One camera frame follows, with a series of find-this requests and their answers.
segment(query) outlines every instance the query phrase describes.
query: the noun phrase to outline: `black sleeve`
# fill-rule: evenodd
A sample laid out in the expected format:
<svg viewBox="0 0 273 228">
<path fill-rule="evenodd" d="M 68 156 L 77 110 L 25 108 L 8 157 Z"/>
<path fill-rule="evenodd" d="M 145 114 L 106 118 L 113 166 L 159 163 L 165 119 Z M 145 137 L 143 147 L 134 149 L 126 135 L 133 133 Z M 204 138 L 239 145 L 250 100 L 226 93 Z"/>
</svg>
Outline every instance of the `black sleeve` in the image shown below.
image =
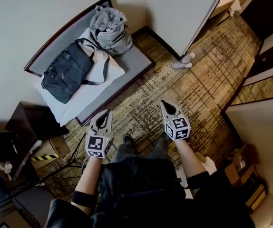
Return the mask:
<svg viewBox="0 0 273 228">
<path fill-rule="evenodd" d="M 51 202 L 46 228 L 93 227 L 91 219 L 78 207 L 59 199 Z"/>
<path fill-rule="evenodd" d="M 72 202 L 88 208 L 95 208 L 97 196 L 89 195 L 83 192 L 74 191 Z"/>
<path fill-rule="evenodd" d="M 255 228 L 223 171 L 213 173 L 194 199 L 210 226 Z"/>
<path fill-rule="evenodd" d="M 200 174 L 197 174 L 195 176 L 189 177 L 186 179 L 187 184 L 188 184 L 188 188 L 190 190 L 193 189 L 199 189 L 201 187 L 203 187 L 208 179 L 210 178 L 209 173 L 207 171 L 204 171 Z"/>
</svg>

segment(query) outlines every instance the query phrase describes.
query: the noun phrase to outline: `yellow and black tape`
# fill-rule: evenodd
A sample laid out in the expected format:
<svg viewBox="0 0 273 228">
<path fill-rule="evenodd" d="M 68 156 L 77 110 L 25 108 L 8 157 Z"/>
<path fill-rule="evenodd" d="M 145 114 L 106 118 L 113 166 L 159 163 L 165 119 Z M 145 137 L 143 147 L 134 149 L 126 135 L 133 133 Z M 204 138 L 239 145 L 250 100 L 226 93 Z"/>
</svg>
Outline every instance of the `yellow and black tape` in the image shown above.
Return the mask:
<svg viewBox="0 0 273 228">
<path fill-rule="evenodd" d="M 35 162 L 35 161 L 44 161 L 44 160 L 52 160 L 52 159 L 56 159 L 59 156 L 57 154 L 51 154 L 51 155 L 44 155 L 44 156 L 37 156 L 37 157 L 31 157 L 31 161 Z"/>
</svg>

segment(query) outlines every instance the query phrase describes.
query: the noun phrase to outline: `leg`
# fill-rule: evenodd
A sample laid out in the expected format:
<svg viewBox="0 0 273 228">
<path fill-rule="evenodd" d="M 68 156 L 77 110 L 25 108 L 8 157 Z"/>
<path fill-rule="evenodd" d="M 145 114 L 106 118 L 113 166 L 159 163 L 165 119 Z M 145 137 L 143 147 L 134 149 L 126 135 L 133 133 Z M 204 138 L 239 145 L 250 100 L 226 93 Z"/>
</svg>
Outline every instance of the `leg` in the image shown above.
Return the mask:
<svg viewBox="0 0 273 228">
<path fill-rule="evenodd" d="M 129 140 L 119 146 L 111 163 L 121 162 L 122 160 L 135 156 L 133 141 Z"/>
<path fill-rule="evenodd" d="M 154 150 L 147 156 L 148 159 L 166 159 L 170 160 L 168 155 L 169 139 L 163 134 L 155 143 Z"/>
</svg>

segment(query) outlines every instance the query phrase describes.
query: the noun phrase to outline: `shoe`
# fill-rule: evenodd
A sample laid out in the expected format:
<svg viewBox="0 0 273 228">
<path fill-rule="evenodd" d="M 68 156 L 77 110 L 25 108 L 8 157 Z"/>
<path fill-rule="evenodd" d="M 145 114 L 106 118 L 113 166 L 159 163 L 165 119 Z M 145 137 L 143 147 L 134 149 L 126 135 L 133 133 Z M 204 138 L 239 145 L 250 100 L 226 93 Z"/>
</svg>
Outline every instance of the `shoe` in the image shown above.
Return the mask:
<svg viewBox="0 0 273 228">
<path fill-rule="evenodd" d="M 191 60 L 195 58 L 195 53 L 191 52 L 184 56 L 180 61 L 176 61 L 173 63 L 174 69 L 183 69 L 183 68 L 192 68 L 193 64 L 191 63 Z"/>
<path fill-rule="evenodd" d="M 127 143 L 128 141 L 131 141 L 131 143 L 133 143 L 133 138 L 131 137 L 130 134 L 126 133 L 126 134 L 123 136 L 123 143 Z"/>
</svg>

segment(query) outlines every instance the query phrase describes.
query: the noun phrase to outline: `floor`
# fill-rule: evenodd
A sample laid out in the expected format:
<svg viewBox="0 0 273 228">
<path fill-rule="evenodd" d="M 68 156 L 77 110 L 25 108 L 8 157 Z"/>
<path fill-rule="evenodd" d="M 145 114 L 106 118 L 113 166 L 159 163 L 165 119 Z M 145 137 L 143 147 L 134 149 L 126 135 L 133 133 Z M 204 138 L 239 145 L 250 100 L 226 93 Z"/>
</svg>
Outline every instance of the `floor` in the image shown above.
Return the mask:
<svg viewBox="0 0 273 228">
<path fill-rule="evenodd" d="M 218 165 L 236 146 L 220 110 L 254 62 L 260 45 L 255 34 L 240 16 L 228 19 L 192 45 L 190 51 L 197 56 L 191 70 L 174 70 L 171 64 L 175 58 L 148 34 L 140 35 L 135 43 L 156 62 L 156 66 L 110 104 L 114 140 L 104 163 L 113 158 L 125 133 L 133 136 L 140 154 L 152 151 L 154 140 L 163 130 L 159 102 L 166 99 L 180 105 L 189 118 L 193 150 L 210 156 Z M 65 138 L 73 150 L 87 127 L 80 127 L 73 120 L 67 128 L 70 133 Z M 79 162 L 85 158 L 84 147 L 83 141 L 78 151 Z M 169 154 L 177 167 L 180 159 L 174 143 L 169 146 Z M 42 167 L 38 175 L 43 177 L 60 168 L 68 157 Z M 79 177 L 80 169 L 67 168 L 46 185 L 55 197 L 69 201 Z"/>
</svg>

